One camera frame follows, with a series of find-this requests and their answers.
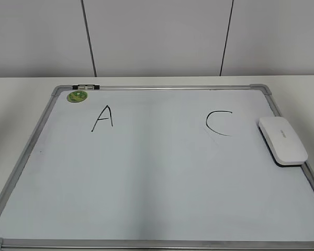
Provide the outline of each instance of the round magnet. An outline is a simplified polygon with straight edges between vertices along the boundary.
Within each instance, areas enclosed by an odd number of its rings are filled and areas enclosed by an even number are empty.
[[[68,102],[71,103],[79,103],[81,101],[84,101],[87,98],[87,92],[84,92],[83,90],[76,90],[74,92],[71,92],[68,94]]]

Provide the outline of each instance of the whiteboard surface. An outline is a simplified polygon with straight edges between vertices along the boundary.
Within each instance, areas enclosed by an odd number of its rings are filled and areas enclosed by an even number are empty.
[[[62,92],[0,217],[0,237],[314,241],[314,193],[275,165],[258,90]],[[108,105],[110,120],[98,121]],[[206,126],[207,115],[216,110]]]

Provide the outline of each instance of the table surface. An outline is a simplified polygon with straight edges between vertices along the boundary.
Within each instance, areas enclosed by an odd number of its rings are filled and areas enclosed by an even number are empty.
[[[58,85],[267,85],[314,171],[314,76],[0,78],[0,192]]]

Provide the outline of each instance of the gray frame edge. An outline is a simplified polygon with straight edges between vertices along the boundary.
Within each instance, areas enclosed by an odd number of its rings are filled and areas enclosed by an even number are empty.
[[[72,86],[70,85],[61,85],[61,86],[57,86],[52,94],[51,94],[51,98],[48,101],[40,119],[38,120],[29,140],[27,141],[26,146],[24,147],[18,161],[16,162],[16,165],[14,166],[4,188],[2,189],[1,193],[0,193],[0,216],[2,214],[2,211],[4,210],[4,207],[12,193],[12,191],[15,188],[16,183],[18,182],[20,175],[24,169],[24,166],[26,164],[26,162],[28,161],[29,155],[35,145],[35,143],[38,140],[38,137],[40,135],[40,133],[43,130],[43,127],[45,125],[45,123],[47,122],[47,119],[52,111],[52,108],[59,96],[59,94],[64,91],[64,90],[70,90],[72,89]],[[3,243],[3,239],[0,238],[0,249],[2,247],[2,243]]]
[[[266,100],[268,102],[268,104],[270,105],[270,108],[272,109],[273,113],[275,116],[283,116],[281,111],[278,108],[278,105],[276,104],[276,102],[274,101],[273,97],[272,97],[272,93],[270,91],[270,89],[264,85],[264,84],[254,84],[254,85],[250,85],[252,89],[258,89],[261,90],[263,92],[263,94],[266,97]],[[306,176],[310,186],[313,189],[314,192],[314,172],[311,168],[311,166],[309,165],[308,161],[305,162],[302,166],[301,166],[302,171],[304,172],[304,175]]]
[[[0,194],[0,215],[21,175],[29,155],[55,105],[58,96],[72,85],[57,86],[41,115],[25,149]],[[229,86],[100,86],[100,90],[260,90],[275,116],[281,116],[270,89],[263,84]],[[308,163],[302,170],[314,191],[314,174]],[[158,249],[158,250],[314,250],[314,242],[247,242],[247,241],[143,241],[143,240],[87,240],[87,239],[2,239],[1,248],[34,249]]]

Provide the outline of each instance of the whiteboard eraser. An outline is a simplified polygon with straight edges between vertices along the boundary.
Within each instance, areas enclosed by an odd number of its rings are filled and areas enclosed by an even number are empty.
[[[308,159],[304,145],[285,118],[260,118],[259,128],[278,164],[300,166]]]

